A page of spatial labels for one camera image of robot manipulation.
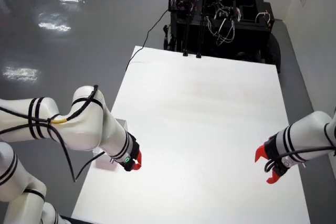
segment gray floor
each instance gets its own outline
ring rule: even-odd
[[[98,84],[111,108],[134,46],[143,43],[166,9],[167,0],[0,0],[1,98],[53,97],[61,113],[67,113],[76,88]],[[162,27],[168,23],[166,15],[151,32],[148,47],[162,48]],[[293,123],[312,106],[285,25],[276,22],[273,32],[281,47],[279,78]],[[50,140],[12,146],[26,169],[47,185],[47,201],[70,216],[85,173],[73,184],[60,146]],[[70,155],[75,170],[92,156]],[[328,158],[309,162],[300,172],[311,223],[334,222],[336,183]],[[5,209],[1,204],[0,220]]]

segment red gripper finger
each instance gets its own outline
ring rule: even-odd
[[[269,183],[269,184],[274,184],[276,181],[278,181],[279,180],[279,176],[278,176],[278,174],[276,174],[275,172],[274,172],[274,170],[272,170],[272,178],[268,178],[267,180],[266,180],[266,182],[267,183]]]
[[[138,163],[133,166],[133,170],[139,170],[141,168],[142,154],[141,154],[140,151],[139,151],[138,156],[136,158],[137,158],[136,160],[138,161]]]
[[[260,157],[264,157],[265,159],[269,159],[266,152],[265,152],[265,144],[263,144],[262,146],[257,148],[256,157],[254,159],[254,162],[257,162],[260,159]]]

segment white table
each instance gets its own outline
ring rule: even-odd
[[[276,68],[144,48],[112,113],[143,166],[91,165],[73,218],[94,223],[309,223],[298,167],[274,185],[259,145],[288,125]]]

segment black stripe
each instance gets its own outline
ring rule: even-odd
[[[58,219],[57,219],[57,216],[58,216],[58,214],[57,214],[57,212],[56,212],[56,209],[54,208],[54,210],[55,210],[55,220],[54,220],[54,224],[57,224],[57,222],[58,222]]]
[[[30,105],[29,105],[29,110],[28,110],[28,124],[32,124],[32,117],[31,117],[31,114],[33,113],[33,106],[34,106],[34,102],[36,101],[37,98],[34,98],[31,100],[30,102]],[[34,129],[32,126],[29,127],[29,130],[30,130],[30,133],[31,133],[31,136],[33,137],[33,139],[37,139],[36,135],[35,135],[35,132],[34,132]]]
[[[73,106],[73,105],[76,104],[77,102],[85,102],[87,99],[88,99],[88,98],[85,98],[85,97],[83,97],[83,98],[78,98],[78,99],[74,100],[74,102],[72,103],[71,106]],[[103,108],[103,104],[101,104],[101,102],[100,102],[99,100],[97,100],[97,99],[93,99],[92,102],[95,103],[95,104],[98,104],[102,109],[104,109],[104,108]]]
[[[113,157],[114,159],[119,159],[119,158],[121,158],[121,157],[125,154],[125,152],[127,151],[128,146],[130,145],[130,139],[129,139],[129,136],[128,136],[127,131],[125,131],[125,133],[126,133],[126,141],[125,141],[125,144],[124,144],[123,148],[121,149],[121,151],[120,151],[117,155],[115,155],[115,156],[110,156],[110,157]]]
[[[7,174],[11,171],[11,169],[13,168],[13,165],[15,163],[15,158],[16,158],[16,155],[15,155],[15,152],[13,151],[13,160],[12,160],[9,168],[7,169],[7,171],[5,171],[5,173],[0,176],[0,180],[2,180],[4,177],[6,177]]]
[[[283,132],[283,137],[282,137],[282,139],[283,139],[283,141],[284,141],[284,146],[285,146],[286,152],[288,153],[288,152],[289,152],[289,148],[288,148],[287,143],[286,143],[286,132],[287,132],[287,129],[288,129],[288,127],[285,128],[285,130],[284,130],[284,132]],[[295,158],[293,158],[292,155],[289,155],[289,156],[291,157],[292,160],[294,160],[295,162],[298,162],[298,163],[299,163],[299,161],[297,161]]]
[[[288,143],[289,143],[289,146],[290,148],[292,149],[292,151],[294,152],[295,149],[294,149],[294,146],[292,144],[292,140],[290,138],[290,128],[292,128],[292,125],[288,127],[288,134],[287,134],[287,138],[288,138]],[[299,154],[294,154],[295,157],[297,157],[299,160],[301,160],[302,162],[306,162],[307,160],[305,160],[304,158],[300,157]]]
[[[13,176],[13,174],[16,171],[17,163],[18,163],[18,158],[17,158],[17,156],[15,154],[15,165],[14,165],[14,168],[13,168],[12,172],[7,176],[7,178],[5,178],[2,182],[0,182],[0,186],[2,186],[4,183],[6,183]]]
[[[39,118],[39,114],[40,114],[40,105],[41,105],[41,102],[42,100],[44,99],[44,97],[41,97],[38,99],[37,101],[37,104],[36,104],[36,107],[35,107],[35,117],[36,118]],[[37,133],[38,135],[40,136],[40,138],[45,138],[42,134],[42,131],[41,131],[41,127],[40,126],[36,126],[36,130],[37,130]]]
[[[332,143],[332,141],[330,140],[330,138],[329,138],[329,136],[328,136],[328,134],[327,134],[327,125],[328,125],[328,123],[325,124],[325,126],[324,126],[324,134],[325,134],[325,137],[328,139],[329,144],[330,144],[332,147],[335,147],[335,145]]]
[[[35,194],[35,195],[39,196],[43,201],[46,201],[45,198],[44,198],[44,195],[42,193],[40,193],[39,191],[27,188],[23,192],[27,193],[27,194]]]

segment yellow cable tie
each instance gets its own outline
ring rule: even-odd
[[[60,123],[65,123],[65,122],[68,122],[68,120],[65,118],[65,119],[62,119],[62,120],[52,120],[51,123],[53,124],[60,124]]]

